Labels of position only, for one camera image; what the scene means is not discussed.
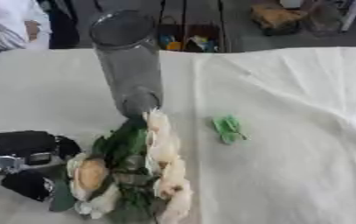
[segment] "sleeve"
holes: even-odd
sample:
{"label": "sleeve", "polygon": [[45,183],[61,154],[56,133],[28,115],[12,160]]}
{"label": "sleeve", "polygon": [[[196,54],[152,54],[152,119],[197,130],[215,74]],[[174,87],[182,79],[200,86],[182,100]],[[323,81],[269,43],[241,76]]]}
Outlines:
{"label": "sleeve", "polygon": [[0,0],[0,50],[25,48],[29,42],[24,16],[28,0]]}

